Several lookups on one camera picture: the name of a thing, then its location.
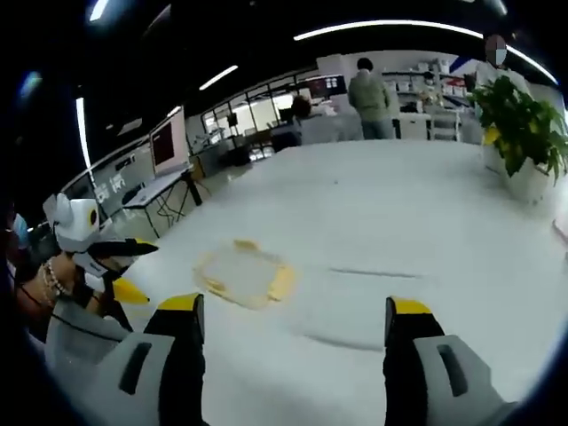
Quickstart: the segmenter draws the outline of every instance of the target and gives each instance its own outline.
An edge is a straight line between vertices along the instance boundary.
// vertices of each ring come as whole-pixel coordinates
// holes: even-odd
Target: computer screen
[[[156,176],[187,166],[189,148],[185,134],[183,107],[150,132],[150,147]]]
[[[342,75],[326,75],[320,78],[308,80],[307,86],[310,88],[312,99],[329,98],[334,95],[347,93],[345,79]]]
[[[237,120],[237,114],[235,113],[227,115],[227,121],[229,122],[229,126],[231,127],[239,124],[239,121]]]
[[[292,112],[292,108],[279,109],[279,112],[280,112],[281,122],[291,122],[292,118],[294,118],[294,113]]]
[[[150,135],[154,167],[174,157],[174,142],[171,136],[171,122]]]

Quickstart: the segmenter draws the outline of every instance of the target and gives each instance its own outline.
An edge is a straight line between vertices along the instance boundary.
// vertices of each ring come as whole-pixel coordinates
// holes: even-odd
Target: potted plant
[[[544,201],[567,171],[563,118],[548,102],[520,91],[507,76],[475,89],[471,100],[482,111],[487,167],[505,177],[519,200],[532,205]]]

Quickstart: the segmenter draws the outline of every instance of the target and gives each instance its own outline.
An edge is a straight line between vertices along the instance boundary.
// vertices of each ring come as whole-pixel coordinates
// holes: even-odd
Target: white table
[[[201,197],[199,195],[199,192],[197,191],[197,188],[195,187],[195,183],[191,178],[190,172],[192,170],[193,170],[193,165],[186,167],[184,169],[175,170],[175,171],[172,171],[171,173],[161,175],[159,177],[154,178],[150,182],[147,182],[142,188],[140,188],[140,190],[136,193],[136,195],[134,195],[134,197],[132,197],[127,203],[125,203],[122,206],[122,208],[123,209],[142,209],[142,210],[144,210],[144,212],[146,213],[146,218],[148,219],[148,222],[152,226],[152,229],[154,230],[156,237],[160,238],[160,234],[158,233],[158,231],[156,231],[156,228],[154,227],[154,224],[152,222],[152,219],[150,218],[150,215],[148,214],[148,211],[146,210],[146,207],[148,207],[152,201],[154,201],[156,198],[160,197],[168,189],[170,190],[170,192],[168,193],[166,200],[162,200],[161,210],[164,210],[164,209],[167,208],[170,211],[177,213],[177,221],[179,221],[180,217],[184,216],[184,214],[181,212],[181,210],[184,208],[185,198],[187,197],[188,192],[192,193],[193,200],[195,201],[195,204],[197,206],[200,206],[202,204],[202,200],[201,200]],[[175,211],[175,210],[172,210],[168,206],[168,198],[170,197],[170,194],[171,194],[171,191],[173,190],[174,185],[182,179],[185,180],[185,184],[187,185],[187,188],[185,190],[184,198],[181,202],[181,206],[179,207],[179,210]]]
[[[259,312],[205,296],[202,404],[216,426],[383,424],[389,295],[425,302],[492,368],[506,400],[535,384],[565,325],[563,243],[508,197],[478,146],[286,149],[184,218],[126,276],[154,304],[192,292],[201,255],[235,238],[286,258],[298,281]]]

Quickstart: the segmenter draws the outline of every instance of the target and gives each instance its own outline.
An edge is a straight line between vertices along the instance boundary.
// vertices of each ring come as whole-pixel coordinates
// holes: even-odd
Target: glass partition
[[[238,135],[247,135],[256,131],[256,124],[246,95],[233,98],[231,109],[234,114],[237,114],[236,133]]]
[[[267,130],[278,125],[278,118],[270,92],[265,92],[250,98],[250,107],[255,117],[256,130]]]
[[[232,134],[231,127],[229,126],[229,120],[227,119],[227,116],[231,113],[229,110],[229,104],[223,104],[216,108],[214,112],[215,117],[217,118],[217,126],[219,129],[223,130],[223,133],[219,136],[219,138],[216,138],[216,140],[211,139],[212,144],[215,144],[220,139],[227,138]]]
[[[208,113],[203,115],[203,124],[205,125],[205,130],[208,133],[211,133],[213,130],[217,129],[217,120],[215,119],[213,111],[209,111]]]

